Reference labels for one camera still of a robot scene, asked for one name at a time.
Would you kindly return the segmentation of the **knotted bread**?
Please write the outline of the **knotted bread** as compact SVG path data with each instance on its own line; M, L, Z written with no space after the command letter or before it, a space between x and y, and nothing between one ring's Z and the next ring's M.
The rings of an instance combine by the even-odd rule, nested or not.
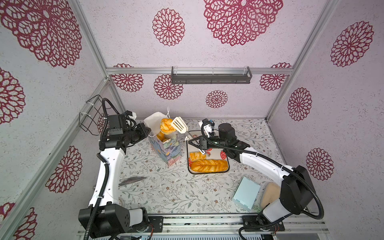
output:
M160 130L164 135L170 135L171 133L175 132L176 129L172 126L172 119L162 119Z

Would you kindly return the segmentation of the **floral paper bag white interior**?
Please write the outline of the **floral paper bag white interior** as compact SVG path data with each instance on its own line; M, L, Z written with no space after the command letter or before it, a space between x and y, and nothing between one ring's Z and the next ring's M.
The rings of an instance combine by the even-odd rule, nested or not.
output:
M152 149L170 167L181 159L182 148L177 130L171 125L173 119L161 112L145 118L145 126L151 129L148 136Z

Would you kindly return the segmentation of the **metal tongs with white tips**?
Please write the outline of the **metal tongs with white tips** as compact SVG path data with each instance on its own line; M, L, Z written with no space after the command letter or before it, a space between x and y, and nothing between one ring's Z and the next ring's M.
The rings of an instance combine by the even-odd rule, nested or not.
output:
M205 150L201 150L199 148L200 142L197 140L194 140L194 137L189 133L189 128L187 124L184 122L184 120L181 117L175 117L173 121L171 122L171 126L177 130L179 133L184 134L187 137L187 140L189 140L191 143L196 145L196 148L199 149L199 151L205 155L207 152Z

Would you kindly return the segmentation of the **bread roll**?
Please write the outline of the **bread roll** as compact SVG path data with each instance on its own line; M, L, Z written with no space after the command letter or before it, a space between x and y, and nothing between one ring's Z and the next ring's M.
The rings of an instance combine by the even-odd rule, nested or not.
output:
M165 134L162 133L162 132L159 132L159 133L157 134L157 138L158 138L160 141L162 141L162 142L164 142L164 141L166 140Z

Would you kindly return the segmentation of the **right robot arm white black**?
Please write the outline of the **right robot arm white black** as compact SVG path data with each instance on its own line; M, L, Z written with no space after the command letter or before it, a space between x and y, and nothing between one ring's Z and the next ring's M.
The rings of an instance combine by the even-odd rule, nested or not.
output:
M201 135L189 140L189 145L201 151L222 149L228 158L260 171L281 189L280 197L268 204L257 215L255 222L241 227L240 234L243 231L267 231L292 215L304 214L316 220L323 219L324 207L306 168L282 165L258 153L249 144L237 139L235 129L229 123L220 124L217 132L212 120L204 119L199 125Z

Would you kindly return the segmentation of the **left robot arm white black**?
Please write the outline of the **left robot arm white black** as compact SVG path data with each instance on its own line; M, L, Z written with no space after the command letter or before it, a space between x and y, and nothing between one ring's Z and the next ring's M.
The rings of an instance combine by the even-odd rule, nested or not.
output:
M135 121L133 112L108 114L106 105L116 110L112 102L101 100L105 118L99 140L100 170L89 206L79 211L79 222L85 229L84 239L109 237L118 239L129 231L143 232L152 228L145 208L126 209L119 204L119 175L126 150L149 136L151 129Z

